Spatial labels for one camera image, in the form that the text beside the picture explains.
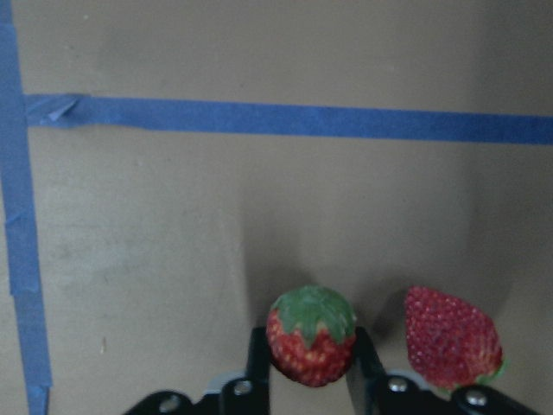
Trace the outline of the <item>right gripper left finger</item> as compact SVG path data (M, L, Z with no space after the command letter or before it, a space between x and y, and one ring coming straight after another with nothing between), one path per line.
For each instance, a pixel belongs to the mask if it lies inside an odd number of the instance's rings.
M270 364L266 327L256 327L251 331L245 368L245 377L252 383L248 393L251 414L270 414Z

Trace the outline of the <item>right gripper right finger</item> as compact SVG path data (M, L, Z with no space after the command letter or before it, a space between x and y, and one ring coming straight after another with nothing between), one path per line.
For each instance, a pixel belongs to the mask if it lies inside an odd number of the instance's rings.
M358 326L354 332L353 359L346 373L346 385L355 414L377 414L375 388L385 369L367 331Z

